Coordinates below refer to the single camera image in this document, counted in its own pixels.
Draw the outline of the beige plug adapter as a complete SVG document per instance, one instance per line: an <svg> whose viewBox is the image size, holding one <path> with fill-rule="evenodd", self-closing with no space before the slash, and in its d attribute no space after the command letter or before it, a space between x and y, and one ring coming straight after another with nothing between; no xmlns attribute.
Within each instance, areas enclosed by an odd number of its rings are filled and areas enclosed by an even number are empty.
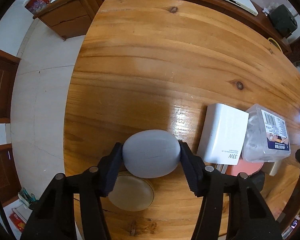
<svg viewBox="0 0 300 240"><path fill-rule="evenodd" d="M263 171L265 174L271 177L274 177L277 174L281 164L282 164L282 160L275 161L273 163L269 163L269 162L264 163L261 168L261 171Z"/></svg>

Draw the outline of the clear plastic box with label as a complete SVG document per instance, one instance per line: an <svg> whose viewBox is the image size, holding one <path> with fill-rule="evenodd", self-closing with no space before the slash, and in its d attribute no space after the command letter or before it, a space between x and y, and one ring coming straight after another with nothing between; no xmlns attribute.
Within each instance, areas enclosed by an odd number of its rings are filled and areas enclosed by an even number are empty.
<svg viewBox="0 0 300 240"><path fill-rule="evenodd" d="M251 106L242 158L250 163L274 163L290 156L284 117L258 104Z"/></svg>

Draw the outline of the pink round compact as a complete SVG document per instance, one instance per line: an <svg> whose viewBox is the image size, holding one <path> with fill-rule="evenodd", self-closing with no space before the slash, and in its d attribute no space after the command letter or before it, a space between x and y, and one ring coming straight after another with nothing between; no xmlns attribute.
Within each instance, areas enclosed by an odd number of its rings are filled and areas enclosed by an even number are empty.
<svg viewBox="0 0 300 240"><path fill-rule="evenodd" d="M242 158L239 159L237 165L229 165L226 174L231 176L237 176L240 173L246 173L247 175L252 175L258 172L263 166L263 163L251 163L243 160Z"/></svg>

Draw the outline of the round beige compact case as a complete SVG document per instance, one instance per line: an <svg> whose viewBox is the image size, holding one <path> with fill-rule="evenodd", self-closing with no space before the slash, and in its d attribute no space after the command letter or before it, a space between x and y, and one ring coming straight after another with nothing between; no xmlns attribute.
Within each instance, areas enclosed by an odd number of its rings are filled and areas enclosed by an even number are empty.
<svg viewBox="0 0 300 240"><path fill-rule="evenodd" d="M113 190L108 194L110 202L121 210L142 211L154 201L154 188L147 179L136 177L129 172L120 172Z"/></svg>

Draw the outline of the white 33W charger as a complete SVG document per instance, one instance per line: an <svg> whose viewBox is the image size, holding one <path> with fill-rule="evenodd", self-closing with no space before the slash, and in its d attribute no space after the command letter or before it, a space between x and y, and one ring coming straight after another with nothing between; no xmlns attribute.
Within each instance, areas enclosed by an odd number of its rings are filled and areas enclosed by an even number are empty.
<svg viewBox="0 0 300 240"><path fill-rule="evenodd" d="M215 103L207 107L197 155L204 162L237 165L241 156L249 113Z"/></svg>

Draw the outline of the white egg-shaped earbud case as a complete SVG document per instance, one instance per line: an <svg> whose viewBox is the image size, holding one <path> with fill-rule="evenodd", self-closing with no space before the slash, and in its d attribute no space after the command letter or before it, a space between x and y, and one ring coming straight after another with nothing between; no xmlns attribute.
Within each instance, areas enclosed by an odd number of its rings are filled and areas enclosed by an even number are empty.
<svg viewBox="0 0 300 240"><path fill-rule="evenodd" d="M173 172L180 161L180 145L167 131L151 129L130 136L122 148L123 162L132 175L158 178Z"/></svg>

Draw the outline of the dark jar red lid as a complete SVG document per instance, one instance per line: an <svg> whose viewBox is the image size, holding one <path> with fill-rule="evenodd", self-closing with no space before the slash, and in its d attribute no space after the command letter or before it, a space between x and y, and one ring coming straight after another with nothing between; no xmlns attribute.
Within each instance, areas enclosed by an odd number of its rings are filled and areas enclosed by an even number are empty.
<svg viewBox="0 0 300 240"><path fill-rule="evenodd" d="M300 63L300 36L290 44L291 52L288 54L288 59L294 65Z"/></svg>

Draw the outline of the yellow rimmed fan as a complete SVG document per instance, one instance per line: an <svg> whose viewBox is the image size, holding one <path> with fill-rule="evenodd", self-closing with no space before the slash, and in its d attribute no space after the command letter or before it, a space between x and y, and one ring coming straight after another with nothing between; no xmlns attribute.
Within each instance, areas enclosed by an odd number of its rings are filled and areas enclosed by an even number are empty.
<svg viewBox="0 0 300 240"><path fill-rule="evenodd" d="M282 48L280 47L280 45L278 44L278 42L273 39L272 37L268 38L268 41L273 44L278 50L280 50L281 52L283 52Z"/></svg>

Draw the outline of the small wooden side cabinet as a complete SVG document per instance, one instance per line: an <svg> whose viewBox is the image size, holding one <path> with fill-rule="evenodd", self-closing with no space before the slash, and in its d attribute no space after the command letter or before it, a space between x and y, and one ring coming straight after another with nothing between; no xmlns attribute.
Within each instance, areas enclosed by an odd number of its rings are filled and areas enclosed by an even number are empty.
<svg viewBox="0 0 300 240"><path fill-rule="evenodd" d="M96 0L56 0L33 18L66 40L85 35L99 7Z"/></svg>

